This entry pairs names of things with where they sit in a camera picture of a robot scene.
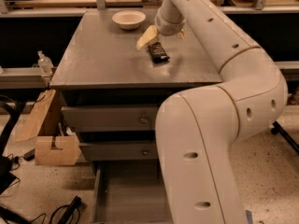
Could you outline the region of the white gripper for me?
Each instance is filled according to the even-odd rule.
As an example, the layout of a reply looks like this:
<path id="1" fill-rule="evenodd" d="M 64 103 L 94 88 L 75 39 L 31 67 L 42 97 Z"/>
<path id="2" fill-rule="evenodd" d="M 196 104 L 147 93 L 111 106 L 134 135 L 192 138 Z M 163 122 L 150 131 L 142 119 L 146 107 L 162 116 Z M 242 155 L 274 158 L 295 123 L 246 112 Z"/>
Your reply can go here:
<path id="1" fill-rule="evenodd" d="M 185 33 L 182 29 L 185 24 L 185 20 L 181 16 L 179 16 L 175 21 L 170 21 L 159 9 L 156 14 L 154 24 L 155 25 L 149 26 L 145 33 L 138 39 L 136 43 L 136 48 L 138 50 L 155 43 L 158 40 L 158 32 L 164 36 L 177 35 L 179 38 L 185 38 Z"/>

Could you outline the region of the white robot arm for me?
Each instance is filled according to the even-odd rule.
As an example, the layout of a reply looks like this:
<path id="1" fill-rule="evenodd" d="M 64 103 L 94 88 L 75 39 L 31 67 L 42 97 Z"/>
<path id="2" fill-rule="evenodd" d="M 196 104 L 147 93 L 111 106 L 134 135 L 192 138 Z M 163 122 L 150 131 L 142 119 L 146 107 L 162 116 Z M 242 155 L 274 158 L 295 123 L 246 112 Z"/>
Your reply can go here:
<path id="1" fill-rule="evenodd" d="M 155 135 L 174 224 L 248 224 L 228 150 L 267 129 L 287 101 L 269 55 L 209 0 L 163 0 L 140 48 L 193 31 L 222 82 L 180 91 L 160 106 Z"/>

